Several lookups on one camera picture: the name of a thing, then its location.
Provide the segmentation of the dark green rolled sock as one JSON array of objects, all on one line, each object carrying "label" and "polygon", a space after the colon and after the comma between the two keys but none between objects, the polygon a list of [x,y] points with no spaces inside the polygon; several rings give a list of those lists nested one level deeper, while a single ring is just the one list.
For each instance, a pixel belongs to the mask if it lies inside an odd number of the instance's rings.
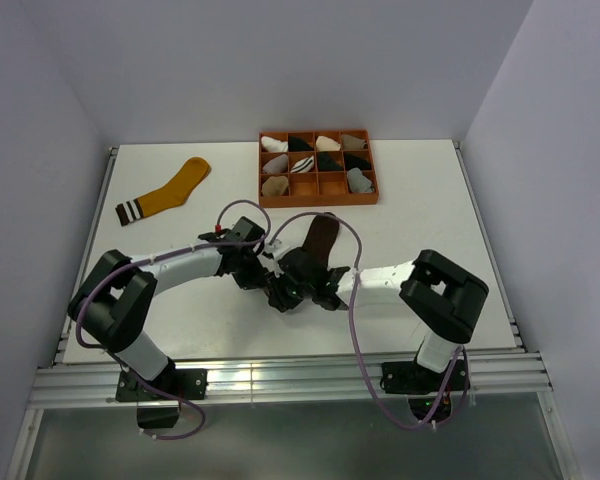
[{"label": "dark green rolled sock", "polygon": [[343,166],[327,152],[318,152],[316,159],[320,172],[337,172],[343,170]]}]

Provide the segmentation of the beige rolled sock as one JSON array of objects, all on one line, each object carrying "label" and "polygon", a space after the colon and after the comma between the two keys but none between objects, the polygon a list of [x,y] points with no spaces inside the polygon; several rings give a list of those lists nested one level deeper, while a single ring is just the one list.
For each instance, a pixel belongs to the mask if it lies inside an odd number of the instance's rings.
[{"label": "beige rolled sock", "polygon": [[289,179],[286,176],[269,176],[261,185],[261,195],[263,197],[284,196],[288,189]]}]

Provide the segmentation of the black rolled sock top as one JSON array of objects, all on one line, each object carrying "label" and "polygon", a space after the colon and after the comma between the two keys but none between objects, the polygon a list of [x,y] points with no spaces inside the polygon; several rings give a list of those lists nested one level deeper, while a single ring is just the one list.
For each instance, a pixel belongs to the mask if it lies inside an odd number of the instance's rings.
[{"label": "black rolled sock top", "polygon": [[314,147],[308,141],[293,135],[288,137],[288,148],[290,152],[305,152],[314,150]]}]

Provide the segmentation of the cream rolled sock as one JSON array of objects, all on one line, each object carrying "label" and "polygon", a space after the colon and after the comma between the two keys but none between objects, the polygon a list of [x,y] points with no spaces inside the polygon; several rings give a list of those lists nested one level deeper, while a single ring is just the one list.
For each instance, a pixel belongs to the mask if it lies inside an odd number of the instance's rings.
[{"label": "cream rolled sock", "polygon": [[316,150],[320,152],[341,150],[341,144],[338,141],[324,135],[320,135],[316,138],[315,147]]}]

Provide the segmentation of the orange compartment tray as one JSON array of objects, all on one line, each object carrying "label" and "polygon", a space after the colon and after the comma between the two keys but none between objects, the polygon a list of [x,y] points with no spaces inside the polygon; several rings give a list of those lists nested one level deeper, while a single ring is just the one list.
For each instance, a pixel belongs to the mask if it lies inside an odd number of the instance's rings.
[{"label": "orange compartment tray", "polygon": [[[331,137],[341,144],[340,135],[347,133],[356,137],[365,138],[368,142],[366,150],[343,150],[327,151],[339,164],[343,166],[342,171],[320,172],[317,167],[317,153],[315,141],[320,135]],[[272,157],[283,153],[269,153],[263,150],[260,144],[262,136],[271,136],[279,140],[286,140],[290,135],[298,136],[308,141],[313,147],[313,151],[305,152],[286,152],[289,157],[288,171],[283,174],[266,175],[262,173],[263,164]],[[353,194],[349,191],[347,182],[347,170],[344,166],[343,153],[352,152],[357,155],[368,158],[373,166],[371,171],[363,171],[375,187],[375,192],[371,194]],[[291,167],[298,160],[314,156],[314,167],[310,172],[301,174],[292,174]],[[325,207],[325,206],[351,206],[351,205],[374,205],[379,199],[379,186],[376,178],[376,168],[374,165],[373,154],[370,145],[370,137],[364,129],[345,129],[345,130],[304,130],[304,131],[270,131],[259,134],[259,172],[258,172],[258,200],[259,204],[265,208],[287,208],[287,207]],[[261,185],[269,176],[286,176],[289,179],[289,189],[284,196],[263,197],[261,195]]]}]

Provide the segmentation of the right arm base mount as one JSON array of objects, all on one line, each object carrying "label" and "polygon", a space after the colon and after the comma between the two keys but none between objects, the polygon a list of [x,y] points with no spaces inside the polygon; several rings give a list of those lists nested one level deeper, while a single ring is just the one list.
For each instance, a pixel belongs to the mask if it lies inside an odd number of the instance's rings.
[{"label": "right arm base mount", "polygon": [[457,360],[447,383],[446,373],[435,373],[417,364],[415,361],[391,361],[381,364],[382,376],[380,388],[386,394],[406,395],[413,416],[422,421],[429,413],[440,388],[444,387],[437,409],[430,418],[431,425],[439,425],[449,420],[454,413],[453,393],[460,393],[460,400],[467,399],[471,387],[466,362]]}]

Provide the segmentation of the white black striped rolled sock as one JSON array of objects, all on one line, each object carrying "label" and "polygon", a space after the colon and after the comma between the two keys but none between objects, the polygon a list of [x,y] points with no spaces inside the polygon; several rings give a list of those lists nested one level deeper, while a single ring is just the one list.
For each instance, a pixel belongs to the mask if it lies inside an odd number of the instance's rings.
[{"label": "white black striped rolled sock", "polygon": [[314,156],[304,157],[293,164],[290,169],[292,174],[301,174],[310,172],[314,167]]}]

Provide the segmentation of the aluminium frame rail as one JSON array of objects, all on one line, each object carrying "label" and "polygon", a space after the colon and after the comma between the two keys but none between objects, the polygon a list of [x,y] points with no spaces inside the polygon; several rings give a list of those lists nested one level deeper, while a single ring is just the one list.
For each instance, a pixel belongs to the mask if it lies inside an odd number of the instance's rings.
[{"label": "aluminium frame rail", "polygon": [[[580,478],[568,436],[558,413],[548,372],[538,353],[476,353],[470,356],[472,394],[536,394],[560,473]],[[368,396],[355,357],[186,362],[184,368],[207,371],[205,405],[255,405],[365,399]],[[36,373],[25,416],[7,471],[9,479],[26,476],[45,411],[114,407],[119,368],[111,363],[57,364]]]}]

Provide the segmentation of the dark brown sock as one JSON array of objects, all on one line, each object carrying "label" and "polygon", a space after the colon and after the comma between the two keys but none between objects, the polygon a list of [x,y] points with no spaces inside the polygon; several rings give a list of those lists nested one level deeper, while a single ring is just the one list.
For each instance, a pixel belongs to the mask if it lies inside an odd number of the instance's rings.
[{"label": "dark brown sock", "polygon": [[327,268],[329,257],[337,240],[340,223],[331,212],[317,215],[312,220],[301,246],[322,267]]}]

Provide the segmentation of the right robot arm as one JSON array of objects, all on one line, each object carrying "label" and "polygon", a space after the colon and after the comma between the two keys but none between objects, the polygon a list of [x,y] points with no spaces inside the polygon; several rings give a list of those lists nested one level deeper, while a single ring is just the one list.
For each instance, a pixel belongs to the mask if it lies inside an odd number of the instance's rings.
[{"label": "right robot arm", "polygon": [[327,311],[408,307],[427,327],[412,368],[415,383],[426,390],[446,379],[451,357],[470,342],[489,295],[483,280],[431,249],[405,263],[364,270],[329,269],[302,247],[267,247],[264,256],[279,268],[268,296],[281,312],[305,300]]}]

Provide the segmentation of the taupe rolled sock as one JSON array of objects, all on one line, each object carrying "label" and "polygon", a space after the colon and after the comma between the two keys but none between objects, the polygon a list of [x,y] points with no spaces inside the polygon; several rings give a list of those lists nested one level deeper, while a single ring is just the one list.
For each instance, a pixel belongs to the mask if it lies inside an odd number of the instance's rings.
[{"label": "taupe rolled sock", "polygon": [[365,138],[342,133],[340,140],[343,150],[366,150],[368,148],[368,142]]}]

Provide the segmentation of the black rolled sock right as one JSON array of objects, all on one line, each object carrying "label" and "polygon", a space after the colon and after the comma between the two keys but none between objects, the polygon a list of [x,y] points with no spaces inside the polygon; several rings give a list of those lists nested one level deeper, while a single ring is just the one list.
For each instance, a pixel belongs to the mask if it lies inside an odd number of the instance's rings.
[{"label": "black rolled sock right", "polygon": [[359,169],[361,171],[371,171],[373,169],[371,161],[352,152],[343,153],[344,166],[347,171]]}]

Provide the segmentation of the grey rolled sock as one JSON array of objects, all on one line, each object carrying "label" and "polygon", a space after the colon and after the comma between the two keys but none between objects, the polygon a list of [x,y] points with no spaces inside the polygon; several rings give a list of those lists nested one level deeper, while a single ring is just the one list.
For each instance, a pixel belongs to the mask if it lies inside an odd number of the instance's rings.
[{"label": "grey rolled sock", "polygon": [[272,157],[263,164],[262,173],[266,175],[283,174],[288,171],[289,157],[286,153]]}]

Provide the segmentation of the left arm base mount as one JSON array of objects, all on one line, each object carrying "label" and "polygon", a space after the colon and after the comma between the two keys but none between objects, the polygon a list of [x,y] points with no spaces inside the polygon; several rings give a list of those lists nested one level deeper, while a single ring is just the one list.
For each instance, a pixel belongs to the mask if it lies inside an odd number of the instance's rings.
[{"label": "left arm base mount", "polygon": [[206,395],[208,371],[202,368],[173,369],[155,380],[143,380],[122,371],[115,393],[117,403],[136,405],[139,428],[149,431],[169,430],[176,426],[190,403]]}]

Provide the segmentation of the grey sock black stripes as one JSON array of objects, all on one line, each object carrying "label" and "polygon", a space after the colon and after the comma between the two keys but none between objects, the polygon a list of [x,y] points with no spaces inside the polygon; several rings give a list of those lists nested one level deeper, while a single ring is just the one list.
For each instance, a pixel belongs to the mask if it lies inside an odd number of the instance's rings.
[{"label": "grey sock black stripes", "polygon": [[359,168],[352,168],[347,171],[347,182],[349,191],[353,194],[371,194],[375,192],[373,182]]}]

